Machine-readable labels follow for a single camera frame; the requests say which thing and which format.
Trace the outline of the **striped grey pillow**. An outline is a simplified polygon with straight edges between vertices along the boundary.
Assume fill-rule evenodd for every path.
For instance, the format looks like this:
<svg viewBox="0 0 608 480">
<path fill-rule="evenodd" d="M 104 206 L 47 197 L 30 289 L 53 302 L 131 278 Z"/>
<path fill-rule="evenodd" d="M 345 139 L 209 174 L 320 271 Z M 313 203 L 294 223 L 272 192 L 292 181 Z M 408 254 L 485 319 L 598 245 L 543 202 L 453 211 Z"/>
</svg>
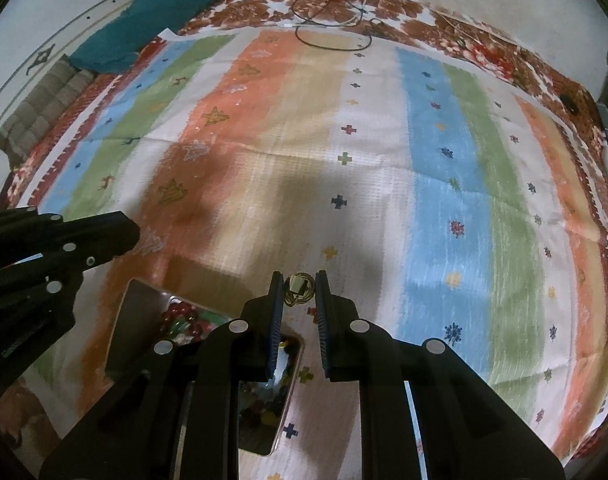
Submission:
<svg viewBox="0 0 608 480">
<path fill-rule="evenodd" d="M 16 168 L 95 81 L 97 73 L 74 67 L 62 55 L 0 125 L 0 150 Z"/>
</svg>

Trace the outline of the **teal towel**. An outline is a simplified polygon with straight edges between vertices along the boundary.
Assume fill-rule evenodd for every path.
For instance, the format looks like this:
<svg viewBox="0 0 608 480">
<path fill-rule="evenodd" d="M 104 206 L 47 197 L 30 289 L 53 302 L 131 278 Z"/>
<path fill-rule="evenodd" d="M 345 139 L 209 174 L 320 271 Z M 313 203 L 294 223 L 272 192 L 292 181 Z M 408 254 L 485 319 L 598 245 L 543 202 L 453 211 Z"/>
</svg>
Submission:
<svg viewBox="0 0 608 480">
<path fill-rule="evenodd" d="M 124 74 L 140 51 L 169 29 L 183 25 L 216 0 L 134 0 L 115 20 L 87 38 L 69 56 L 71 65 L 97 74 Z"/>
</svg>

